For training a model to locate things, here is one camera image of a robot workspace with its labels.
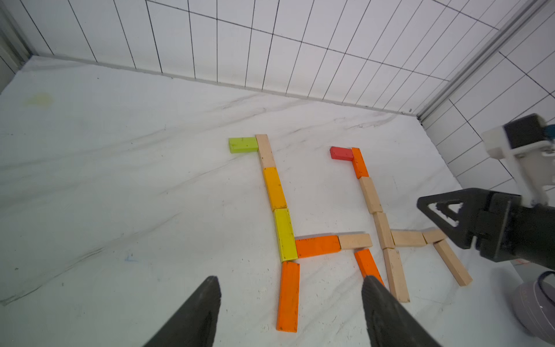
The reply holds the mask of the natural wood block top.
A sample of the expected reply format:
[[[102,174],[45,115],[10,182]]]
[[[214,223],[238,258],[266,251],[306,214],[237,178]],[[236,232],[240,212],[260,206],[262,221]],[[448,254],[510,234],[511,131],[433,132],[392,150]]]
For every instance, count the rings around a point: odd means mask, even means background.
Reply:
[[[256,134],[255,138],[258,144],[258,154],[262,168],[275,168],[276,164],[269,137],[266,134]]]

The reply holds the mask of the natural wood block diagonal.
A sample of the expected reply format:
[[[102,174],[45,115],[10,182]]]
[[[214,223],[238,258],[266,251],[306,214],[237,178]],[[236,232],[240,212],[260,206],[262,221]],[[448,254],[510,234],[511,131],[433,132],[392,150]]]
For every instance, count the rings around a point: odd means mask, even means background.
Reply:
[[[341,250],[359,250],[373,246],[369,234],[339,234]]]
[[[380,247],[382,249],[394,249],[395,243],[393,241],[389,221],[387,220],[387,215],[383,212],[375,212],[372,215],[377,230],[377,236],[380,241]]]

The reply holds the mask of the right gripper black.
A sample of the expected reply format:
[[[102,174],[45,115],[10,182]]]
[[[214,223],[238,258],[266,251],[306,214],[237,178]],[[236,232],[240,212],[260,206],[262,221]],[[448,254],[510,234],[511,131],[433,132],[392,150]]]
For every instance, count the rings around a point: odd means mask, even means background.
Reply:
[[[554,269],[554,208],[526,208],[521,197],[469,188],[419,198],[417,208],[459,248],[476,238],[481,257],[521,258]]]

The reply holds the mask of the natural wood block bottom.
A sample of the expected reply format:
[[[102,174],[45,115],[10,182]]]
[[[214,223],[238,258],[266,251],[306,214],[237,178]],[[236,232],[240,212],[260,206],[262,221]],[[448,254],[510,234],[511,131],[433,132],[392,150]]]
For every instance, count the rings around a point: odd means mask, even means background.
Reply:
[[[383,249],[383,255],[390,293],[399,302],[409,303],[410,296],[399,251],[386,248]]]

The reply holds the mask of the amber yellow block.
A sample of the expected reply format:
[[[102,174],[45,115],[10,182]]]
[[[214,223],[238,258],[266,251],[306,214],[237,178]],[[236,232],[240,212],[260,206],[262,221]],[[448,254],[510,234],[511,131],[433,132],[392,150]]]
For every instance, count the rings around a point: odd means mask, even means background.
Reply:
[[[287,208],[286,198],[276,167],[263,169],[263,175],[272,211]]]

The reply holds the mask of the orange block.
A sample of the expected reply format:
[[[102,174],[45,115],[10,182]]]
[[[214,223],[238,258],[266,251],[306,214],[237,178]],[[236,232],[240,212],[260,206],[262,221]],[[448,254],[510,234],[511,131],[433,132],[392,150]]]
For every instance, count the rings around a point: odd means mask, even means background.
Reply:
[[[362,276],[364,278],[368,276],[375,277],[378,282],[384,286],[384,281],[382,280],[371,251],[369,249],[363,249],[355,252],[354,255]]]
[[[357,179],[361,179],[362,177],[369,177],[369,173],[367,171],[367,167],[360,149],[357,147],[353,147],[351,148],[351,150],[354,157],[353,166]]]
[[[295,243],[299,259],[333,254],[342,250],[336,235],[296,239]]]
[[[276,329],[296,333],[299,321],[300,264],[282,263]]]

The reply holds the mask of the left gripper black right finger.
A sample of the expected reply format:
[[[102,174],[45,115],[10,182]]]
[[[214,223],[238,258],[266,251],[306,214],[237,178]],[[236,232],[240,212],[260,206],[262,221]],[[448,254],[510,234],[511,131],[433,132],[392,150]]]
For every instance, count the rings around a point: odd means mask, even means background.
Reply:
[[[439,345],[376,277],[364,278],[361,297],[372,346]]]

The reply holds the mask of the lime green block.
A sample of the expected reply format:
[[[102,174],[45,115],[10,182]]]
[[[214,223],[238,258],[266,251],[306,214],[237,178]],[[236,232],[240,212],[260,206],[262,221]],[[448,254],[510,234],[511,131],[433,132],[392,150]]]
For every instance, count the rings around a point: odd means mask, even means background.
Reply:
[[[228,139],[231,153],[251,153],[259,150],[256,137],[232,137]]]

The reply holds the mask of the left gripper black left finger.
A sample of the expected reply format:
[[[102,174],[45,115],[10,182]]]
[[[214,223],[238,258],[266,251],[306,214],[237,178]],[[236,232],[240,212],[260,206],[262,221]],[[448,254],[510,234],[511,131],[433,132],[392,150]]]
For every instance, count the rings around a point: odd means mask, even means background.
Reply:
[[[207,277],[146,346],[212,346],[221,308],[216,276]]]

